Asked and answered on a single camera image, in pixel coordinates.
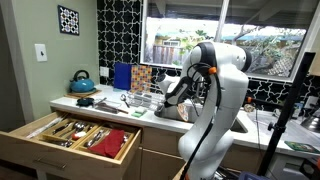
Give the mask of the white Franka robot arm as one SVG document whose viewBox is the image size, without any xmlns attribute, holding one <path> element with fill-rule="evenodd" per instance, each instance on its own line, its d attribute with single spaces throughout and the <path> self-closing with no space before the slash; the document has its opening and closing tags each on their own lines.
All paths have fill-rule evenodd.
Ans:
<svg viewBox="0 0 320 180">
<path fill-rule="evenodd" d="M 239 46 L 205 40 L 191 50 L 180 76 L 162 74 L 157 79 L 165 101 L 155 115 L 164 118 L 177 114 L 178 105 L 194 95 L 192 86 L 200 78 L 207 84 L 202 111 L 178 142 L 186 161 L 182 180 L 213 179 L 233 143 L 231 127 L 245 101 L 251 62 L 251 53 Z"/>
</svg>

